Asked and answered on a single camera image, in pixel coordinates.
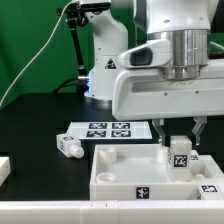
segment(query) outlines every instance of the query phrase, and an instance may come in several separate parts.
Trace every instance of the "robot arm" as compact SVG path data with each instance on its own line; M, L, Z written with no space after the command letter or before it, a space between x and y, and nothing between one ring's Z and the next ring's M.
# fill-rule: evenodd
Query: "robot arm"
M116 119L153 119L158 130L160 119L199 117L192 131L199 144L206 117L224 114L224 60L208 58L210 23L218 2L134 1L134 21L148 41L119 56L126 69L115 83Z

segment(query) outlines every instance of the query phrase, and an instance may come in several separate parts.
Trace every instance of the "white plastic part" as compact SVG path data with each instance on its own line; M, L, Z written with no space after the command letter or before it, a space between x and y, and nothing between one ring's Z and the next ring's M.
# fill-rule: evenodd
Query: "white plastic part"
M80 159L84 156L81 141L69 134L57 135L57 148L68 158L75 157Z
M7 224L222 224L224 201L0 202Z
M67 131L76 139L152 139L144 122L72 122Z
M84 150L81 146L73 144L69 148L71 155L77 159L81 159L84 156Z
M189 182L192 142L187 136L172 136L168 150L167 176L171 181Z
M186 143L185 147L182 147L184 151L189 148L188 141ZM116 148L116 163L100 162L100 150L105 147ZM175 200L177 204L179 202L184 204L186 200L190 200L192 207L199 208L201 203L197 201L198 191L202 190L206 194L208 189L212 191L212 184L216 186L219 194L214 191L213 196L209 194L203 196L201 192L201 199L224 200L224 174L212 157L199 156L192 150L191 162L200 161L204 163L204 168L202 170L196 168L198 173L195 171L194 178L190 182L170 182L167 178L166 164L157 160L160 150L160 145L97 145L90 180L91 200L138 200L136 205L141 204L142 200L150 200L152 207L155 206L154 202L158 204L161 202L167 205L167 209Z
M102 164L114 164L117 160L116 148L106 146L99 151L100 163Z
M157 161L161 164L166 164L168 160L167 154L168 154L167 147L161 145L161 147L158 150Z
M97 175L96 182L98 184L109 184L116 182L116 176L113 173L101 173Z
M150 49L152 51L152 62L150 65L133 66L130 61L131 55L142 49ZM165 39L150 40L146 44L132 48L119 55L118 61L125 68L152 68L167 64L171 60L170 42Z
M0 157L0 186L6 180L10 172L9 157Z

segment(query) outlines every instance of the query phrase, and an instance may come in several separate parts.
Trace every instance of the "black cable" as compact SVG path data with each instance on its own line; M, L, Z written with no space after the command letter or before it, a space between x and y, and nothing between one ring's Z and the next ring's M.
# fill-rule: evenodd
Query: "black cable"
M88 88L88 86L86 84L82 84L82 83L72 83L72 84L67 84L67 85L59 86L52 93L53 94L57 94L60 89L66 88L66 87L69 87L69 86L83 86L83 87L87 87Z

